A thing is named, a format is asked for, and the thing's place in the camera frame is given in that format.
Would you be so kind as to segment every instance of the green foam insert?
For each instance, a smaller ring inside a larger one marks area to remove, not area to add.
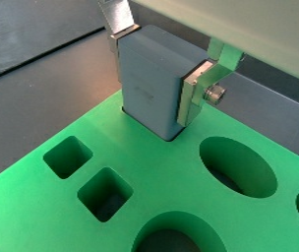
[[[161,229],[201,251],[297,252],[298,195],[299,157],[241,122],[206,105],[166,142],[118,93],[0,174],[0,252],[131,252]]]

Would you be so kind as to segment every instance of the square hole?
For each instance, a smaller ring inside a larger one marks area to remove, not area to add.
[[[99,219],[107,222],[132,195],[132,188],[110,168],[104,168],[79,191],[79,199]]]
[[[76,137],[68,137],[43,157],[62,179],[68,178],[91,158],[91,149]]]

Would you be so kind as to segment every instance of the metal bracket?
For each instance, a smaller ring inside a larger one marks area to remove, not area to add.
[[[215,64],[207,61],[185,79],[182,101],[178,122],[187,127],[198,115],[203,100],[217,104],[226,90],[218,86],[218,82],[227,77],[238,68],[243,52],[215,38],[211,38],[209,55]]]

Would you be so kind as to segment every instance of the metal plate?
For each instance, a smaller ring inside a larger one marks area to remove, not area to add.
[[[135,0],[299,78],[299,1]]]

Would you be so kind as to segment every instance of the gray table surface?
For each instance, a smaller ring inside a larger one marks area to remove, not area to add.
[[[0,0],[0,73],[102,27],[96,0]]]

